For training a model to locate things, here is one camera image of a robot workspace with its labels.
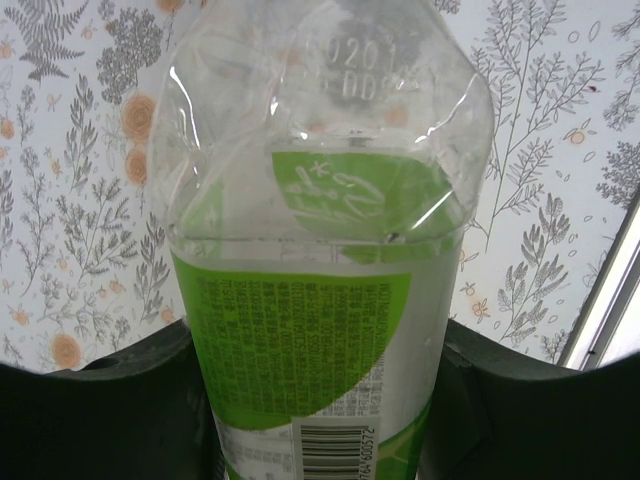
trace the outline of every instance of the barcode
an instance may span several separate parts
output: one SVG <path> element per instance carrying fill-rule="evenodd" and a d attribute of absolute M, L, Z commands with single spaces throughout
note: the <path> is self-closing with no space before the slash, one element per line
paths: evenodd
<path fill-rule="evenodd" d="M 375 479 L 378 418 L 296 418 L 292 425 L 297 479 Z"/>

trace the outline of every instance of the plastic bottle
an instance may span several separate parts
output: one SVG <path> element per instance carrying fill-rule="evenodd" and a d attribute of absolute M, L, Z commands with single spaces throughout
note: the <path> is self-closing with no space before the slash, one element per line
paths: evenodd
<path fill-rule="evenodd" d="M 155 115 L 154 208 L 232 480 L 409 480 L 490 151 L 427 0 L 210 0 Z"/>

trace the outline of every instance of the black holder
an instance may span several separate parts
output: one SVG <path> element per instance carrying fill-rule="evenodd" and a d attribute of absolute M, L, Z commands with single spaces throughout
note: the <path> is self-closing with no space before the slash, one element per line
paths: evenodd
<path fill-rule="evenodd" d="M 639 374 L 640 355 L 579 373 L 451 321 L 421 478 L 638 478 Z M 37 375 L 0 365 L 0 389 L 2 480 L 222 479 L 182 324 L 79 372 Z"/>

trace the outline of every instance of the white frame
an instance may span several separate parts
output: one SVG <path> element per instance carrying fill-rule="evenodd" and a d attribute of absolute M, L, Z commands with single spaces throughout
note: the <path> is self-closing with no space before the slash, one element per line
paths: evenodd
<path fill-rule="evenodd" d="M 590 370 L 640 348 L 639 253 L 640 192 L 584 304 L 560 365 Z"/>

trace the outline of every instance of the floral wallpaper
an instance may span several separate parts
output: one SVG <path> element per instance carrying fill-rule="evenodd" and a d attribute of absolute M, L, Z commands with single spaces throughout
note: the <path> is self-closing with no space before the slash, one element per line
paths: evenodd
<path fill-rule="evenodd" d="M 0 361 L 81 368 L 183 314 L 146 143 L 203 3 L 3 3 Z M 496 112 L 452 315 L 556 362 L 640 183 L 640 1 L 434 4 Z"/>
<path fill-rule="evenodd" d="M 145 149 L 202 0 L 3 5 L 0 361 L 80 368 L 183 313 Z"/>

